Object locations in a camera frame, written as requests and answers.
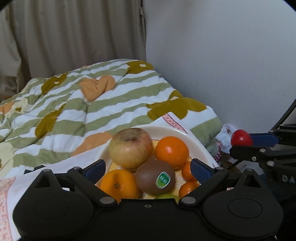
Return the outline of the red cherry tomato front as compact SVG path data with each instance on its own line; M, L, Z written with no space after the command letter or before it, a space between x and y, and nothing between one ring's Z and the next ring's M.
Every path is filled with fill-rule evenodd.
M236 130L230 141L232 146L251 146L252 138L245 130Z

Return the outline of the small mandarin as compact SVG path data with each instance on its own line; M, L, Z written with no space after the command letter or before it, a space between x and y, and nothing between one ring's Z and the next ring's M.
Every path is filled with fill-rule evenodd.
M186 182L196 182L196 178L192 175L191 173L191 162L187 162L183 167L182 167L182 177Z
M184 196L186 196L187 194L189 194L199 186L200 186L200 183L198 181L186 182L179 189L179 198L183 198Z

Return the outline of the large orange back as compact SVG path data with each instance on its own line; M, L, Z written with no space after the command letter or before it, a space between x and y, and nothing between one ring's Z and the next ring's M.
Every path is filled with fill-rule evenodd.
M135 176L127 170L112 170L106 173L98 187L117 202L122 199L138 199L140 194Z

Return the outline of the large orange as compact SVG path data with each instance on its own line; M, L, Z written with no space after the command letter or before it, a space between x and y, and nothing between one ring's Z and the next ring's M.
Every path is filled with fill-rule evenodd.
M174 169L184 166L189 157L187 145L180 138L173 136L160 139L154 153L158 160L167 162Z
M98 187L117 202L122 199L138 199L140 194L135 176L127 170L112 170L106 173Z

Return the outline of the green apple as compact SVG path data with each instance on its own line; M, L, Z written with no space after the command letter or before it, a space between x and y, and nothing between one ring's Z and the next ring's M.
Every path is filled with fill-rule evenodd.
M177 203L179 201L179 197L172 193L165 193L159 196L156 196L155 199L174 199Z

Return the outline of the large orange front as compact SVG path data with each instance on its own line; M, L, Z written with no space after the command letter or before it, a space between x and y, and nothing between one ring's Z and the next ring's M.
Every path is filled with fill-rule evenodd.
M187 145L180 138L173 136L160 139L154 153L158 160L167 162L174 169L184 166L189 157Z

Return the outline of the brown kiwi with sticker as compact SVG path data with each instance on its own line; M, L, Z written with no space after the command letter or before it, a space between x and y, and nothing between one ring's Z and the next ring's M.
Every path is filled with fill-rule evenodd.
M164 161L151 160L139 166L135 172L138 188L153 196L171 192L175 188L174 168Z

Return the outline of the large red-yellow apple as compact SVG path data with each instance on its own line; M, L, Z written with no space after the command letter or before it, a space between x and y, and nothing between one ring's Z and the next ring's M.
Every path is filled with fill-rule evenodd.
M150 135L141 128L126 128L116 133L108 146L109 155L117 165L135 170L153 153Z

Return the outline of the cream plate with cartoon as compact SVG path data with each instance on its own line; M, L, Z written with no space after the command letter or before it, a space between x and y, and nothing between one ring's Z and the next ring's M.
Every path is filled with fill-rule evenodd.
M189 164L197 158L209 167L218 164L206 148L188 134L165 126L142 125L113 136L102 152L105 173L96 186L123 199L179 199L199 187Z

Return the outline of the white plastic bag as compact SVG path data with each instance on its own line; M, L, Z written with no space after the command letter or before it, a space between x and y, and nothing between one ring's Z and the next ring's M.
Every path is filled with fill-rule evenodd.
M232 134L237 130L231 124L224 124L222 126L221 131L215 137L215 140L219 143L220 149L224 154L230 154L231 145L231 137Z

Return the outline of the green striped floral duvet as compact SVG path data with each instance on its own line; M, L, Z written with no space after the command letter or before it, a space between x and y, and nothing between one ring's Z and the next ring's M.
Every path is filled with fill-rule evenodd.
M33 78L1 102L1 177L63 161L165 115L218 155L222 122L213 109L183 97L145 61L112 60Z

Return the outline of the beige curtains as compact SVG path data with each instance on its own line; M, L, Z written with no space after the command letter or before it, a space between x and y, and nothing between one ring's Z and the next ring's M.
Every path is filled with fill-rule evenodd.
M145 60L142 1L1 1L1 99L34 77Z

